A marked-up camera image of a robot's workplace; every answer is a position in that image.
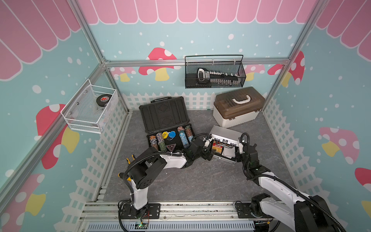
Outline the yellow handled pliers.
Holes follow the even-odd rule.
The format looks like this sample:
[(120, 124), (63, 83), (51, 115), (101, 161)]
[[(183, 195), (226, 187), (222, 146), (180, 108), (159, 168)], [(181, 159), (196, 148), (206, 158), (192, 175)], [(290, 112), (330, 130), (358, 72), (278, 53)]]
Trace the yellow handled pliers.
[(127, 161), (128, 165), (130, 165), (135, 160), (136, 160), (136, 157), (134, 155), (131, 155), (131, 157), (126, 158), (126, 161)]

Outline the black triangle plaque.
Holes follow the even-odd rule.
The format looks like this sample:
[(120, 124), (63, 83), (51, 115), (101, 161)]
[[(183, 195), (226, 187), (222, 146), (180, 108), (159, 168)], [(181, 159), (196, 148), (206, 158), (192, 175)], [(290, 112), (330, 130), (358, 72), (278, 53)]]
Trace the black triangle plaque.
[(176, 144), (166, 145), (166, 149), (167, 149), (169, 152), (171, 152), (171, 153), (173, 153), (173, 151), (175, 150), (175, 148), (176, 148)]

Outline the black plastic poker case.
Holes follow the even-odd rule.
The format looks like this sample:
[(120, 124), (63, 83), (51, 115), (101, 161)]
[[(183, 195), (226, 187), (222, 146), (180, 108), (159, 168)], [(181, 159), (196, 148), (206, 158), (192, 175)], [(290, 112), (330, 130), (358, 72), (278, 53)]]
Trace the black plastic poker case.
[(155, 99), (149, 104), (139, 106), (142, 119), (147, 133), (147, 143), (151, 147), (149, 137), (158, 132), (175, 131), (176, 137), (173, 140), (164, 139), (166, 145), (176, 144), (176, 150), (184, 149), (177, 128), (182, 126), (185, 128), (190, 125), (190, 119), (187, 114), (187, 109), (183, 97), (165, 97)]

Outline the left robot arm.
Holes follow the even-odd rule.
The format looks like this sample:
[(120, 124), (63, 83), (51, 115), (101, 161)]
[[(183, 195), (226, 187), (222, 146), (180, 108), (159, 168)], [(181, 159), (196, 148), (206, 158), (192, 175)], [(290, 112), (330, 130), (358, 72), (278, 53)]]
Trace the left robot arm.
[(137, 211), (148, 204), (148, 187), (164, 169), (185, 169), (202, 157), (211, 160), (213, 153), (212, 136), (201, 133), (194, 136), (188, 148), (176, 152), (162, 152), (154, 147), (148, 148), (139, 157), (133, 158), (126, 171), (118, 177), (124, 180), (130, 190), (130, 206)]

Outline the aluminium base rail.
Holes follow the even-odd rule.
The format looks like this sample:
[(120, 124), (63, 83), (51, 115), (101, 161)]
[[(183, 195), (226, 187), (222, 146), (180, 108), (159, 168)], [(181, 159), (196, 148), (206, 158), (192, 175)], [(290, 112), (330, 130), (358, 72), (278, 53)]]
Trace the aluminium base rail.
[[(257, 226), (279, 232), (292, 229), (272, 216), (255, 218), (238, 210), (234, 201), (157, 202), (151, 216), (119, 220), (117, 202), (87, 203), (77, 221), (77, 232), (253, 232)], [(148, 222), (147, 230), (135, 230), (135, 222)]]

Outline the brown lid storage box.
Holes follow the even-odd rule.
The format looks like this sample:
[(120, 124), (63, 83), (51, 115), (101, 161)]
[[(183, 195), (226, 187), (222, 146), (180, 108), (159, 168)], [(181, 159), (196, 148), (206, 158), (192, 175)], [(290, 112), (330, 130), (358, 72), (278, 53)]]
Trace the brown lid storage box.
[(230, 128), (254, 120), (264, 103), (265, 98), (253, 87), (218, 94), (213, 117), (220, 127)]

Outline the socket wrench set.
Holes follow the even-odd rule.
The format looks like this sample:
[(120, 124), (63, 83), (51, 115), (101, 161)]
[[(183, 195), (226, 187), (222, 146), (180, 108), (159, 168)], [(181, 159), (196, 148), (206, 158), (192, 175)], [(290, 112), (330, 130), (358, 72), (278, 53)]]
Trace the socket wrench set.
[(223, 86), (235, 86), (241, 84), (241, 79), (237, 74), (228, 75), (224, 72), (215, 72), (199, 68), (196, 75), (199, 84), (218, 84)]

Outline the white card deck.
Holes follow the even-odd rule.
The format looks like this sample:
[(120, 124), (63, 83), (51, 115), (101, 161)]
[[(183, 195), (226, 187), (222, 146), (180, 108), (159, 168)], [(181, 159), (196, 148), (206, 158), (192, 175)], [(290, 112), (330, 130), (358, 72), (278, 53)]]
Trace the white card deck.
[(235, 148), (224, 148), (222, 155), (228, 159), (235, 158)]

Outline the blue dealer button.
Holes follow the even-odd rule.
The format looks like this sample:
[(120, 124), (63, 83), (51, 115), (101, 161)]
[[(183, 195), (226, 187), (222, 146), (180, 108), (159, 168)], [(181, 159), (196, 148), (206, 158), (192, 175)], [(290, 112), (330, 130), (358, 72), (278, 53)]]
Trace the blue dealer button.
[(175, 131), (170, 131), (168, 133), (168, 139), (173, 140), (176, 137), (176, 132)]

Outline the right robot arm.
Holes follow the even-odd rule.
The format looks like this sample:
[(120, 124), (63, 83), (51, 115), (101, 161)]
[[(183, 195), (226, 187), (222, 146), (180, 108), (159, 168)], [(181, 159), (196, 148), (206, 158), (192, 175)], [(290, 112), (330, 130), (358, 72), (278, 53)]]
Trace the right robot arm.
[(242, 133), (238, 141), (246, 179), (273, 195), (259, 194), (251, 199), (253, 216), (272, 216), (296, 232), (345, 231), (322, 197), (310, 196), (294, 188), (260, 164), (256, 145), (250, 144), (248, 133)]

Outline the orange card deck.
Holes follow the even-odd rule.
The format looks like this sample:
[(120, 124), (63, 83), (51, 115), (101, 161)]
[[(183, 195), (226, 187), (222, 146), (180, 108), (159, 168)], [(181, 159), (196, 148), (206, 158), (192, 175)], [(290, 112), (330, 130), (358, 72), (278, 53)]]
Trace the orange card deck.
[(214, 141), (212, 145), (212, 150), (215, 151), (216, 154), (222, 154), (223, 153), (223, 146), (219, 145), (218, 142)]

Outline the silver aluminium poker case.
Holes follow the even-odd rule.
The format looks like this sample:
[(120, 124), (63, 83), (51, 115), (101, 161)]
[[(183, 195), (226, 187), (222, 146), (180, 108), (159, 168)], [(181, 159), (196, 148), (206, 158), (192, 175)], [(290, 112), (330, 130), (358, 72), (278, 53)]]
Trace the silver aluminium poker case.
[[(235, 148), (235, 152), (238, 151), (237, 147), (239, 143), (238, 139), (242, 135), (241, 132), (219, 126), (213, 126), (210, 131), (210, 135), (213, 139), (212, 144), (214, 141), (216, 141), (218, 142), (219, 145), (222, 145), (223, 148)], [(216, 154), (215, 151), (213, 158), (231, 163), (237, 162), (236, 158), (228, 159), (227, 157), (224, 157), (222, 154)]]

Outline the green circuit board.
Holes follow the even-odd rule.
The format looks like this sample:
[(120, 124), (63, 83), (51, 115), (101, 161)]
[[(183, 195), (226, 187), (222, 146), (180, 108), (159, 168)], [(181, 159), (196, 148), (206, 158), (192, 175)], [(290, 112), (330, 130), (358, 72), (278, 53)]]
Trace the green circuit board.
[(147, 230), (149, 228), (148, 222), (135, 222), (135, 230)]

